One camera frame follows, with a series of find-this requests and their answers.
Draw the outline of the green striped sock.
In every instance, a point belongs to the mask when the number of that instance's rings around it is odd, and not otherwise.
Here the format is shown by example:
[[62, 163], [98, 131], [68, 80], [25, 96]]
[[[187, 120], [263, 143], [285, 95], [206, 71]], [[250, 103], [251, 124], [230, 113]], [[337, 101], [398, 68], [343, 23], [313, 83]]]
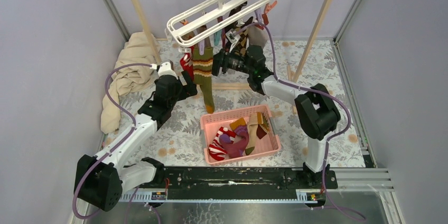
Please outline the green striped sock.
[[207, 113], [212, 114], [215, 110], [212, 94], [212, 66], [213, 47], [204, 48], [203, 55], [199, 50], [193, 51], [193, 76], [194, 83], [199, 85]]

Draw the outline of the grey sock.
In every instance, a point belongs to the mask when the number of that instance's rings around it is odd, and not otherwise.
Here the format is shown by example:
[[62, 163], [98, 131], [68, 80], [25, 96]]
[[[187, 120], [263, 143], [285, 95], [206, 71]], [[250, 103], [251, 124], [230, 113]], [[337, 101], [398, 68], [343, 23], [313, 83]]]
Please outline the grey sock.
[[268, 41], [268, 35], [266, 32], [266, 28], [263, 24], [254, 23], [251, 24], [248, 28], [248, 40], [249, 45], [256, 45], [264, 48]]

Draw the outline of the red white santa sock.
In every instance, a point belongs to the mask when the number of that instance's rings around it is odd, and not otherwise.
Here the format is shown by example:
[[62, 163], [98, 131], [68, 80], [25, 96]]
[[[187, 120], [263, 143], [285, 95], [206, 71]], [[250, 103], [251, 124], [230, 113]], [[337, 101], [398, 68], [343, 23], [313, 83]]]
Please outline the red white santa sock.
[[208, 146], [208, 153], [215, 161], [223, 161], [228, 153], [221, 144], [221, 140], [226, 144], [233, 144], [236, 138], [236, 133], [227, 127], [220, 127]]

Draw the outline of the beige striped patchwork sock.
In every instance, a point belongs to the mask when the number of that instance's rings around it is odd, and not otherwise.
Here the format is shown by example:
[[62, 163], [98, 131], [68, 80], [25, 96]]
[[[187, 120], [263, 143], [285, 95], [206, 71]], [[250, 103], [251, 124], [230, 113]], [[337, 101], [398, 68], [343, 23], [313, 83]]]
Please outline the beige striped patchwork sock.
[[245, 154], [250, 155], [254, 151], [257, 141], [266, 136], [270, 131], [266, 116], [261, 112], [251, 114], [247, 122], [247, 130], [249, 142], [246, 146]]

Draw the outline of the magenta yellow sock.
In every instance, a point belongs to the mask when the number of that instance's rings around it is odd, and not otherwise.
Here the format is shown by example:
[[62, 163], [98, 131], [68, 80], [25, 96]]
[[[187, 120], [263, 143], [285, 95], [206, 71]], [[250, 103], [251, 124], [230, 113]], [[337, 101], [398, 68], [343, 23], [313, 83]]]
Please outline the magenta yellow sock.
[[249, 142], [247, 124], [244, 118], [240, 118], [229, 124], [230, 130], [236, 133], [233, 144], [226, 144], [221, 140], [221, 144], [228, 153], [229, 158], [242, 157]]

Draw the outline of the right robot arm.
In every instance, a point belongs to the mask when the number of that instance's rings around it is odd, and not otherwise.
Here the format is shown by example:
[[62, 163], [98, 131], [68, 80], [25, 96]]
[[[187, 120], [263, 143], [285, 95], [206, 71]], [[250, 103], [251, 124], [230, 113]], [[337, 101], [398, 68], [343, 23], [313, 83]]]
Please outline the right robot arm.
[[215, 54], [212, 74], [218, 76], [228, 69], [247, 74], [247, 81], [254, 92], [278, 98], [296, 107], [301, 129], [309, 138], [303, 181], [310, 188], [318, 187], [329, 170], [326, 160], [328, 134], [335, 131], [341, 119], [326, 87], [322, 84], [300, 87], [280, 79], [267, 68], [263, 49], [257, 45], [251, 45], [244, 57], [224, 49]]

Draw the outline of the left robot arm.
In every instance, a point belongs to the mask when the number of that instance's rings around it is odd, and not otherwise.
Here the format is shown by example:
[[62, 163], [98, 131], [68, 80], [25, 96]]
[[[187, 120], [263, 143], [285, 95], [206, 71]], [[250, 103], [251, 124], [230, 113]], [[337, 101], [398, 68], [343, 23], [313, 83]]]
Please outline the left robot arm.
[[72, 206], [81, 199], [103, 210], [111, 210], [129, 190], [147, 183], [156, 188], [163, 183], [163, 164], [146, 157], [127, 165], [130, 156], [153, 136], [172, 115], [176, 103], [195, 96], [198, 91], [189, 73], [166, 74], [156, 81], [154, 95], [138, 110], [125, 132], [94, 156], [84, 155], [77, 163]]

